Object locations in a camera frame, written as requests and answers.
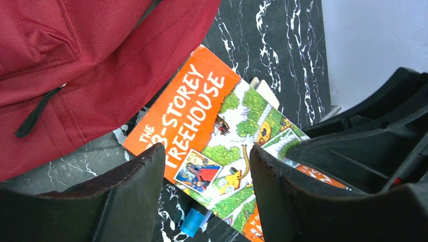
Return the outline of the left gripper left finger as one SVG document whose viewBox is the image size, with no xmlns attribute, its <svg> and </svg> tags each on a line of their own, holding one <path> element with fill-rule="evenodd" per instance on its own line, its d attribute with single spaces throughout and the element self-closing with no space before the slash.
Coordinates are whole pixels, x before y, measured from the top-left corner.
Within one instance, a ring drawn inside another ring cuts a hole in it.
<svg viewBox="0 0 428 242">
<path fill-rule="evenodd" d="M 1 241 L 151 241 L 165 162 L 157 143 L 63 192 L 1 188 Z"/>
</svg>

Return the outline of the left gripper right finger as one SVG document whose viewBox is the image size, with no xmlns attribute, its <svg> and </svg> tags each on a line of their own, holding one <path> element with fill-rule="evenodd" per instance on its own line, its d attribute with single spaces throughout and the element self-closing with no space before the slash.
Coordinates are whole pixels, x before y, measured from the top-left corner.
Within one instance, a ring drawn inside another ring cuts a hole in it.
<svg viewBox="0 0 428 242">
<path fill-rule="evenodd" d="M 258 146 L 249 162 L 266 241 L 427 241 L 427 183 L 368 195 L 314 179 Z"/>
</svg>

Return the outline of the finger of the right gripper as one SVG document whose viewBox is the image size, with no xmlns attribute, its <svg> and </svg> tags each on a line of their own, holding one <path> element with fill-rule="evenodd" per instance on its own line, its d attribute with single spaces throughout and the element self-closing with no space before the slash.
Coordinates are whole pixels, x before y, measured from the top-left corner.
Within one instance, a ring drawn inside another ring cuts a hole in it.
<svg viewBox="0 0 428 242">
<path fill-rule="evenodd" d="M 308 127 L 287 159 L 374 194 L 427 173 L 427 73 L 398 68 L 355 107 Z"/>
</svg>

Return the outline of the orange Treehouse book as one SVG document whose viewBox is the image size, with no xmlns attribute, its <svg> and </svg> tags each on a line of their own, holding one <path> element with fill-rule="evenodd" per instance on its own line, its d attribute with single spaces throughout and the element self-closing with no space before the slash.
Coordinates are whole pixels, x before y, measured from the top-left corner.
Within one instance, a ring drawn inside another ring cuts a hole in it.
<svg viewBox="0 0 428 242">
<path fill-rule="evenodd" d="M 326 184 L 338 181 L 286 158 L 308 136 L 205 46 L 190 55 L 124 140 L 138 155 L 156 143 L 165 178 L 250 241 L 263 241 L 249 155 L 258 145 Z"/>
</svg>

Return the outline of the red student backpack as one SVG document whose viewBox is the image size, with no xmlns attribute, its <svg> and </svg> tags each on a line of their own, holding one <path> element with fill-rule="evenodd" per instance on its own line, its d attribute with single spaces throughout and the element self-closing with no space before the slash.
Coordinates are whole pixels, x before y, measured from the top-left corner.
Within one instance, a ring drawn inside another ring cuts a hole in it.
<svg viewBox="0 0 428 242">
<path fill-rule="evenodd" d="M 1 1 L 1 181 L 123 125 L 204 40 L 220 1 Z"/>
</svg>

